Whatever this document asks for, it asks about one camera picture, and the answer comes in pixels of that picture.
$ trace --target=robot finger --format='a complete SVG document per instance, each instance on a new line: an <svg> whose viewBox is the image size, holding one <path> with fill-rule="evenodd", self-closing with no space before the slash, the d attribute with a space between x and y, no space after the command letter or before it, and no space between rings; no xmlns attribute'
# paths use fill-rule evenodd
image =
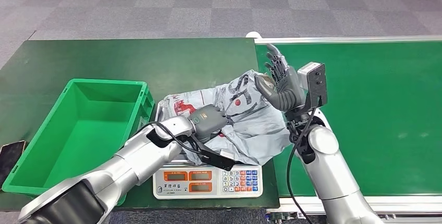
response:
<svg viewBox="0 0 442 224"><path fill-rule="evenodd" d="M272 53L274 56L280 55L281 52L277 47L275 47L273 44L267 44L267 50Z"/></svg>

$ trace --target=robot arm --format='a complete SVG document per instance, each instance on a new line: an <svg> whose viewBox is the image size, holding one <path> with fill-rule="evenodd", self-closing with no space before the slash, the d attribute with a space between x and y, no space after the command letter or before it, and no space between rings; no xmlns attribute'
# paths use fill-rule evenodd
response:
<svg viewBox="0 0 442 224"><path fill-rule="evenodd" d="M182 150L179 139L194 138L201 159L230 170L235 161L199 143L228 123L224 113L207 105L188 118L176 116L138 131L109 161L66 179L23 207L22 224L102 223L121 196L141 185Z"/></svg>
<svg viewBox="0 0 442 224"><path fill-rule="evenodd" d="M272 64L266 66L272 73L276 91L262 77L255 77L256 87L276 109L285 113L293 152L300 158L323 203L328 223L383 223L363 197L335 135L325 127L328 124L309 115L327 102L325 66L309 63L296 73L275 46L267 48ZM306 96L300 88L308 91Z"/></svg>

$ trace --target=scale display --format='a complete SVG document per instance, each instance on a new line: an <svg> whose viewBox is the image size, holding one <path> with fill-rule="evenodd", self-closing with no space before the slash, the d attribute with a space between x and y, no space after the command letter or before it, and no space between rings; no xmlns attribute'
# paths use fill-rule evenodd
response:
<svg viewBox="0 0 442 224"><path fill-rule="evenodd" d="M212 166L165 166L153 176L157 199L259 197L261 166L235 165L231 171Z"/></svg>

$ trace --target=black mount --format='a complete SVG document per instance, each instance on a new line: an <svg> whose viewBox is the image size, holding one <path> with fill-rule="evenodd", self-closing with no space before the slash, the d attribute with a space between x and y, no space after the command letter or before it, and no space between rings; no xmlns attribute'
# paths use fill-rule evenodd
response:
<svg viewBox="0 0 442 224"><path fill-rule="evenodd" d="M225 171L230 171L232 167L235 165L234 160L224 157L220 154L217 154L216 152L208 148L206 145L198 141L194 136L192 136L192 138L193 142L198 147L198 151L203 154L203 155L200 154L198 155L198 157L202 162L223 169Z"/></svg>
<svg viewBox="0 0 442 224"><path fill-rule="evenodd" d="M296 107L285 113L288 124L296 128L304 125L309 112L314 108L321 107L327 103L327 83L325 80L325 65L320 64L306 75L308 92L303 106Z"/></svg>
<svg viewBox="0 0 442 224"><path fill-rule="evenodd" d="M315 153L309 145L308 136L310 131L324 123L317 117L314 117L309 129L301 138L300 143L295 143L310 117L309 112L314 108L321 107L327 103L327 83L325 80L325 65L320 64L309 71L306 75L308 92L305 98L305 104L285 113L287 119L287 129L290 131L290 142L297 145L298 154L305 164L315 160Z"/></svg>

